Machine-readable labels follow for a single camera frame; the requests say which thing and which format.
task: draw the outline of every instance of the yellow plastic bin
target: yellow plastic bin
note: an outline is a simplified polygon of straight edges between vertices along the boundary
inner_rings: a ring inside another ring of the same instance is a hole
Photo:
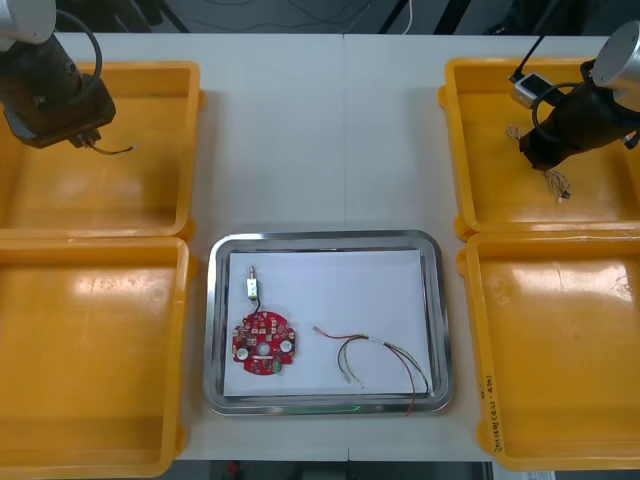
[[[188,270],[177,238],[0,241],[0,478],[169,467]]]
[[[103,79],[117,113],[98,146],[132,152],[26,147],[0,116],[0,239],[192,234],[198,66],[110,63]]]
[[[510,470],[640,468],[640,236],[477,234],[458,261],[480,445]]]
[[[558,203],[546,179],[531,168],[508,125],[527,133],[531,111],[511,98],[509,75],[521,59],[454,59],[438,94],[445,108],[458,218],[467,240],[476,232],[640,229],[640,150],[621,142],[575,155],[557,170],[571,183],[571,198]],[[536,58],[525,73],[552,82],[581,81],[586,59]],[[550,107],[540,108],[545,118]]]

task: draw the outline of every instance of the electrical connector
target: electrical connector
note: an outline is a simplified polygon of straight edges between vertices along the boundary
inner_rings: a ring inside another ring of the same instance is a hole
[[[247,279],[247,297],[252,302],[258,300],[258,279],[256,278],[256,267],[251,265],[249,278]]]

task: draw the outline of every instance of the round pcb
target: round pcb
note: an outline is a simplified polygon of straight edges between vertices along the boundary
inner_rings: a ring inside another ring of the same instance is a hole
[[[287,320],[273,312],[247,315],[233,330],[234,361],[254,375],[273,375],[291,365],[296,353],[296,334]]]

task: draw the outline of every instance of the table surface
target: table surface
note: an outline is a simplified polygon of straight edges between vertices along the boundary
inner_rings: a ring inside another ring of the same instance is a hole
[[[79,34],[60,35],[92,60]],[[106,61],[192,60],[200,117],[192,253],[201,274],[185,348],[184,459],[486,461],[456,202],[436,93],[453,57],[523,56],[526,37],[100,35]],[[595,56],[604,38],[547,38],[537,54]],[[442,248],[454,394],[436,415],[222,417],[201,394],[208,253],[229,233],[419,229]]]

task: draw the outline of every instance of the metal tray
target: metal tray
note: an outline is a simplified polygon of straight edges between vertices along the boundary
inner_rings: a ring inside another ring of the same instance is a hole
[[[453,389],[449,330],[444,299],[440,248],[424,232],[354,231],[255,233],[230,235],[213,247],[209,260],[204,355],[204,394],[210,407],[223,415],[293,415],[402,412],[411,394],[282,395],[227,397],[223,394],[230,256],[254,252],[421,252],[425,322],[429,342],[432,390],[416,399],[414,411],[444,407]]]

